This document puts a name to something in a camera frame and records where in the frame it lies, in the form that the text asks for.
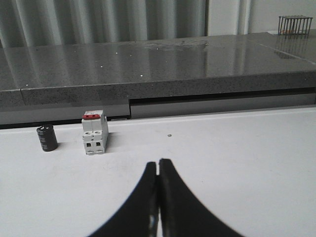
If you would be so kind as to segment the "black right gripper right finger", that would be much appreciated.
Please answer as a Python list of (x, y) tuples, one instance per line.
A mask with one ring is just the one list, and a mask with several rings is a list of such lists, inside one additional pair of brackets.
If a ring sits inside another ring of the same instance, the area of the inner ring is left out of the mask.
[(191, 192), (169, 159), (159, 161), (159, 195), (164, 237), (240, 237)]

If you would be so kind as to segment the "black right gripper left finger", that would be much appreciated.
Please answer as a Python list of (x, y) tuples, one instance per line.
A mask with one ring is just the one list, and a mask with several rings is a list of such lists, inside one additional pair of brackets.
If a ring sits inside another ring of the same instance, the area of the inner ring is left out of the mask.
[(158, 176), (155, 162), (146, 164), (133, 192), (92, 237), (155, 237), (158, 229)]

